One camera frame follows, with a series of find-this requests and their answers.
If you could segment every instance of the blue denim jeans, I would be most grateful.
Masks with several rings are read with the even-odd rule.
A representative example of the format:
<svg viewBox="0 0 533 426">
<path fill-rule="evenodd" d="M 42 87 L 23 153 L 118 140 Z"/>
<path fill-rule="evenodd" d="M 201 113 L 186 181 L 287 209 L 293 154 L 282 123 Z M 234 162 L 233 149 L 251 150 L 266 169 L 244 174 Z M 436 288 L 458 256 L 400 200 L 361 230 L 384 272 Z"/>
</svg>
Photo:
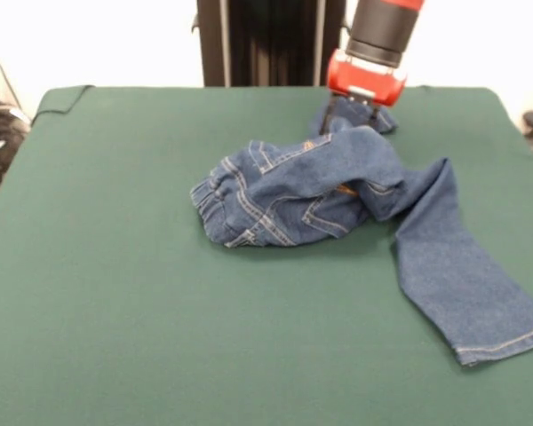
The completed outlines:
<svg viewBox="0 0 533 426">
<path fill-rule="evenodd" d="M 457 360 L 471 366 L 532 349 L 533 300 L 463 227 L 449 159 L 407 170 L 364 125 L 367 107 L 341 99 L 334 115 L 327 135 L 293 146 L 253 140 L 225 157 L 191 193 L 209 238 L 229 248 L 292 247 L 403 213 L 400 286 Z M 373 127 L 388 132 L 396 122 L 384 110 Z"/>
</svg>

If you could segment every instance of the jeans hem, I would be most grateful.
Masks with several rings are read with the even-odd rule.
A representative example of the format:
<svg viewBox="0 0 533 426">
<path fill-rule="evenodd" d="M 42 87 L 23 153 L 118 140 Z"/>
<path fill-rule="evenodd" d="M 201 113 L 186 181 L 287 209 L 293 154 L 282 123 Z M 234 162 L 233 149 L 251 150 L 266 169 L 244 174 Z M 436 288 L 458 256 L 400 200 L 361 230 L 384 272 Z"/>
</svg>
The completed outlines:
<svg viewBox="0 0 533 426">
<path fill-rule="evenodd" d="M 460 364 L 469 367 L 484 361 L 509 358 L 531 349 L 533 349 L 533 330 L 497 345 L 454 348 Z"/>
</svg>

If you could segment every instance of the green table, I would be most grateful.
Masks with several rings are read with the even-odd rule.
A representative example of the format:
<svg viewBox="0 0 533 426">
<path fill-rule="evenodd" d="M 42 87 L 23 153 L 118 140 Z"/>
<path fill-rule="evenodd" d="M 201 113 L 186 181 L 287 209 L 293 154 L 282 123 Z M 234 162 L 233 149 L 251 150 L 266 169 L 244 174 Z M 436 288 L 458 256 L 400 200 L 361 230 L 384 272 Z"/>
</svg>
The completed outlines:
<svg viewBox="0 0 533 426">
<path fill-rule="evenodd" d="M 397 286 L 394 223 L 210 243 L 188 191 L 317 89 L 49 92 L 0 192 L 0 426 L 533 425 L 533 351 L 462 368 Z M 533 154 L 485 90 L 407 89 L 391 137 L 447 155 L 466 226 L 533 296 Z"/>
</svg>

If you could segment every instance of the jeans pocket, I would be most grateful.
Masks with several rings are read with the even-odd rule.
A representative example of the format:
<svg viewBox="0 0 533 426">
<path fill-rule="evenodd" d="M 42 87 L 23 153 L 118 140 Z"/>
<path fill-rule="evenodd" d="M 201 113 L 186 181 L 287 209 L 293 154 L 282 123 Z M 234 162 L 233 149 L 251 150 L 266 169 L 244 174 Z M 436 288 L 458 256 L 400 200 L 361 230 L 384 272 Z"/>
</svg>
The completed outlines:
<svg viewBox="0 0 533 426">
<path fill-rule="evenodd" d="M 260 140 L 252 140 L 249 144 L 249 154 L 259 167 L 261 174 L 266 174 L 284 162 L 299 155 L 306 154 L 315 148 L 324 146 L 331 141 L 331 134 L 319 138 L 309 139 L 301 144 L 291 146 L 274 146 Z"/>
<path fill-rule="evenodd" d="M 335 190 L 316 197 L 310 204 L 302 221 L 335 238 L 350 233 L 369 217 L 359 195 L 340 185 Z"/>
</svg>

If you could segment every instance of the black cable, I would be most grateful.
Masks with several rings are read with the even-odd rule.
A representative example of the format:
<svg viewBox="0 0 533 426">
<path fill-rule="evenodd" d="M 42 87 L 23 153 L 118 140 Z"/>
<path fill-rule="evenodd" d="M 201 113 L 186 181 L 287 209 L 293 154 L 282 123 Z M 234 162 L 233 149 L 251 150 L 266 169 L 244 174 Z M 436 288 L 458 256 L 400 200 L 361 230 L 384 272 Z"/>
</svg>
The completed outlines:
<svg viewBox="0 0 533 426">
<path fill-rule="evenodd" d="M 12 94 L 12 97 L 14 98 L 14 101 L 16 102 L 16 107 L 21 109 L 20 100 L 18 99 L 18 96 L 16 96 L 16 92 L 12 88 L 12 85 L 10 84 L 10 80 L 8 80 L 8 76 L 6 75 L 1 63 L 0 63 L 0 74 L 2 74 L 2 77 L 4 78 L 4 81 L 6 82 L 6 86 L 8 86 L 8 90 L 10 91 L 10 93 Z"/>
</svg>

